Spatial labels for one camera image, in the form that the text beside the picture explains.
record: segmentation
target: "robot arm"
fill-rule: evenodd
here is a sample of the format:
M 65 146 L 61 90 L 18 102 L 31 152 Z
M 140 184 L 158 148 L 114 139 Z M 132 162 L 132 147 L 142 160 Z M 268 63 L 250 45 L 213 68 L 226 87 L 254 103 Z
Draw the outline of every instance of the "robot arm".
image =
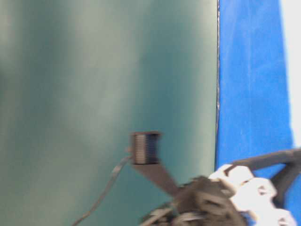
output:
M 147 215 L 141 226 L 246 226 L 247 213 L 257 226 L 295 226 L 290 212 L 282 209 L 285 193 L 300 174 L 301 149 L 279 151 L 238 160 L 206 177 L 178 187 L 157 157 L 158 132 L 132 135 L 136 170 L 173 200 Z M 271 180 L 256 178 L 253 170 L 285 164 Z

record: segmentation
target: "green surface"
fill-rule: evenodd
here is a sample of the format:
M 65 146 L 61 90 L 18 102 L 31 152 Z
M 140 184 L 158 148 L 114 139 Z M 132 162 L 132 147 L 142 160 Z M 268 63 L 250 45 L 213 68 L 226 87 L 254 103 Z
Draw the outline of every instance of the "green surface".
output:
M 0 224 L 65 226 L 129 133 L 160 130 L 179 183 L 214 170 L 214 0 L 0 0 Z M 168 200 L 126 166 L 80 225 L 133 226 Z

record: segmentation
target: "white 3d-printed part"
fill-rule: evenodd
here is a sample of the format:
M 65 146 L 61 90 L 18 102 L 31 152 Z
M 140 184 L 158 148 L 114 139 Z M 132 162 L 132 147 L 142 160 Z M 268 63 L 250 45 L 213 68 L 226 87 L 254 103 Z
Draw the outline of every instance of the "white 3d-printed part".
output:
M 232 165 L 223 165 L 209 176 L 212 181 L 221 181 L 234 192 L 230 198 L 239 212 L 246 212 L 256 222 L 255 226 L 297 226 L 291 213 L 276 209 L 272 198 L 277 191 L 265 178 L 254 178 L 248 167 L 236 166 L 225 174 Z

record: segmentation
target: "blue surface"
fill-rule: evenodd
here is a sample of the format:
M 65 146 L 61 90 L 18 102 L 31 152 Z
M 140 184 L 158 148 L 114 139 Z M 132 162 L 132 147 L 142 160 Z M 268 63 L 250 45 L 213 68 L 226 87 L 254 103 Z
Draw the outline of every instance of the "blue surface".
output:
M 277 1 L 220 0 L 220 120 L 217 167 L 293 147 Z M 270 177 L 281 166 L 260 170 Z M 301 224 L 300 180 L 287 208 Z

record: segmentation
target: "black wire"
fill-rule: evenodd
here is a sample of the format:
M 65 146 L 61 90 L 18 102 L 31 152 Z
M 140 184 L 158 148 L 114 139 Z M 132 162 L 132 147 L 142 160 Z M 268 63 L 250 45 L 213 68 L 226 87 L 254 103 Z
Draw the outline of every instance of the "black wire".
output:
M 131 156 L 123 158 L 120 163 L 114 167 L 112 173 L 111 173 L 111 178 L 109 182 L 107 183 L 107 186 L 105 187 L 104 191 L 100 194 L 98 200 L 94 203 L 94 205 L 91 207 L 91 209 L 85 213 L 81 218 L 79 218 L 77 221 L 75 221 L 72 226 L 78 225 L 81 221 L 89 217 L 99 206 L 101 201 L 104 199 L 104 197 L 107 195 L 107 193 L 111 190 L 111 187 L 114 185 L 119 173 L 121 172 L 122 168 L 125 166 L 127 161 L 131 158 Z

